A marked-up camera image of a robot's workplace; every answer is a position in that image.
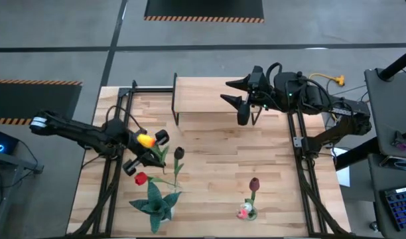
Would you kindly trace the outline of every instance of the yellow flower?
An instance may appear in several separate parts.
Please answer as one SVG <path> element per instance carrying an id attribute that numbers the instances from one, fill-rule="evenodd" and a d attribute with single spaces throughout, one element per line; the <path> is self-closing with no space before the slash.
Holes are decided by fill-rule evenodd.
<path id="1" fill-rule="evenodd" d="M 146 148 L 151 148 L 156 144 L 156 139 L 142 133 L 138 135 L 137 141 Z"/>

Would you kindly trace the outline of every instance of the black floor mat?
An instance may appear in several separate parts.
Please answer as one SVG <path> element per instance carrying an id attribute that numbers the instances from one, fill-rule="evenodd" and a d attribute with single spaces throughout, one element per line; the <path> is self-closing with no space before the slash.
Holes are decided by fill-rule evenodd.
<path id="1" fill-rule="evenodd" d="M 144 20 L 264 22 L 262 0 L 148 0 Z"/>
<path id="2" fill-rule="evenodd" d="M 0 124 L 28 125 L 39 110 L 72 118 L 81 82 L 0 80 Z"/>

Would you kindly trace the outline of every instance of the wooden shelf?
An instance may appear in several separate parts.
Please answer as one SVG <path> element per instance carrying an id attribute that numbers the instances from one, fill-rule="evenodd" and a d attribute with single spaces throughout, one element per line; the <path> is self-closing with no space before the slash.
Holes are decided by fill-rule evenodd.
<path id="1" fill-rule="evenodd" d="M 176 113 L 237 113 L 237 110 L 220 95 L 242 96 L 247 92 L 225 85 L 243 77 L 177 77 L 174 111 Z"/>

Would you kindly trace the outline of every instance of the wooden platform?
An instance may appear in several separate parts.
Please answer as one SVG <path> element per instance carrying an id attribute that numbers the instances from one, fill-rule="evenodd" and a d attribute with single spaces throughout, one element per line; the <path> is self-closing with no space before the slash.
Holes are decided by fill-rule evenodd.
<path id="1" fill-rule="evenodd" d="M 106 110 L 116 101 L 117 89 L 101 89 L 95 125 L 104 122 Z M 177 127 L 171 99 L 172 95 L 165 93 L 137 94 L 132 114 L 150 133 L 166 129 L 170 134 L 167 175 L 152 167 L 140 167 L 138 172 L 169 179 L 174 149 L 185 148 L 185 166 L 179 176 L 184 190 L 175 206 L 173 221 L 163 224 L 158 234 L 152 234 L 148 215 L 128 203 L 145 198 L 147 185 L 137 186 L 133 177 L 122 173 L 112 236 L 307 236 L 286 115 L 263 111 L 256 126 L 244 127 L 237 125 L 235 114 L 190 114 L 182 116 Z M 324 130 L 321 115 L 305 116 L 305 123 L 309 135 Z M 85 161 L 95 156 L 96 153 L 88 152 Z M 129 158 L 135 156 L 127 152 L 124 160 Z M 68 232 L 75 231 L 96 204 L 102 171 L 103 159 L 82 170 Z M 331 157 L 316 160 L 316 176 L 322 201 L 341 227 L 349 230 Z M 252 177 L 261 181 L 255 200 L 259 217 L 247 222 L 237 219 L 235 213 L 244 198 L 250 196 L 248 184 Z M 170 192 L 164 184 L 158 186 L 163 195 Z M 312 216 L 317 225 L 314 210 Z"/>
<path id="2" fill-rule="evenodd" d="M 242 96 L 247 92 L 225 85 L 225 82 L 241 80 L 243 77 L 177 77 L 174 111 L 176 113 L 237 113 L 237 110 L 220 95 Z"/>

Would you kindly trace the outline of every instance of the pink flower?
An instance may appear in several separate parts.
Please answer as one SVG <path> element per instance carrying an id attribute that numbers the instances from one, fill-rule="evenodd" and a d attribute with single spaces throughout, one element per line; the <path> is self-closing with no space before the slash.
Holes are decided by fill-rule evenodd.
<path id="1" fill-rule="evenodd" d="M 244 208 L 241 208 L 237 212 L 237 217 L 240 219 L 246 219 L 248 216 L 249 216 L 249 213 Z"/>

